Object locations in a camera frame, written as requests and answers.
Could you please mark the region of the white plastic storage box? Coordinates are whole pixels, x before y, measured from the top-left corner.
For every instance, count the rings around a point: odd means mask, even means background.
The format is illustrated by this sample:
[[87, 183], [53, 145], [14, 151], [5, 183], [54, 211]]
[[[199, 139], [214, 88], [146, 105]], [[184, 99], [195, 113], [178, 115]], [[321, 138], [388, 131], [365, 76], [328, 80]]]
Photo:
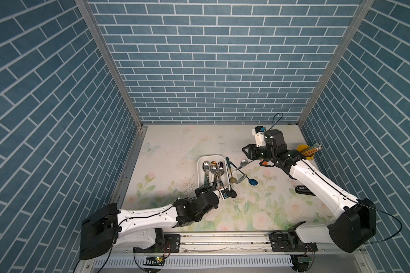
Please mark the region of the white plastic storage box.
[[225, 158], [221, 155], [208, 155], [198, 159], [198, 188], [218, 189], [230, 185], [229, 171]]

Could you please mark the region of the silver spoon green marbled handle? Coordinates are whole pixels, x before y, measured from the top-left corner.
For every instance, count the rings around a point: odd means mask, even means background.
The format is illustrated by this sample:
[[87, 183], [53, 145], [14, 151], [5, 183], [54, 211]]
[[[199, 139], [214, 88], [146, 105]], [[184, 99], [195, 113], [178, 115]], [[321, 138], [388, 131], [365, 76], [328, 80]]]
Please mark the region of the silver spoon green marbled handle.
[[209, 177], [209, 172], [211, 169], [210, 163], [209, 161], [204, 161], [203, 166], [202, 166], [204, 173], [205, 173], [205, 185], [209, 185], [210, 184], [210, 177]]

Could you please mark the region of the silver spoon hello kitty handle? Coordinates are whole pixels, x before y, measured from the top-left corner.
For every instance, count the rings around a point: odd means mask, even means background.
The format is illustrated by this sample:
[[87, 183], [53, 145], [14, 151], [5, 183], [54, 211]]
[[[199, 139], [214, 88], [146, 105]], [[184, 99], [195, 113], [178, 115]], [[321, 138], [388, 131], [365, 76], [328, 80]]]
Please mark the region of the silver spoon hello kitty handle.
[[224, 182], [223, 182], [224, 173], [225, 173], [224, 163], [219, 162], [218, 163], [218, 181], [222, 187], [224, 186]]

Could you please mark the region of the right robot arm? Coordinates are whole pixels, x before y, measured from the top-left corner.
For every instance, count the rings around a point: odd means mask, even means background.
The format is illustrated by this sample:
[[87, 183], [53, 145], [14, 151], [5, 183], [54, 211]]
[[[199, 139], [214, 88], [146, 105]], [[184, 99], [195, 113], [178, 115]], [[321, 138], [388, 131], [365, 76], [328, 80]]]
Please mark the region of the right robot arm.
[[328, 224], [300, 222], [288, 229], [292, 247], [303, 243], [330, 243], [351, 253], [375, 236], [376, 206], [372, 201], [360, 200], [348, 193], [319, 172], [302, 153], [289, 150], [280, 130], [256, 126], [252, 135], [256, 142], [242, 149], [248, 159], [271, 162], [290, 178], [303, 183], [336, 218]]

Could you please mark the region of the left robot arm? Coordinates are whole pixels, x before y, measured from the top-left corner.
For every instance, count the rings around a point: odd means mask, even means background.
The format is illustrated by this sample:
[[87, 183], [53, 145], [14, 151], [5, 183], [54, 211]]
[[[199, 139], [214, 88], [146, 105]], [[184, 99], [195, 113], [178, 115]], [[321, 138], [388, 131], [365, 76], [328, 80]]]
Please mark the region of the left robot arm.
[[148, 249], [164, 243], [164, 229], [189, 226], [199, 222], [221, 200], [236, 198], [230, 186], [212, 186], [195, 190], [192, 198], [176, 199], [173, 204], [144, 210], [118, 209], [116, 203], [105, 205], [82, 221], [81, 260], [97, 258], [112, 248], [130, 246]]

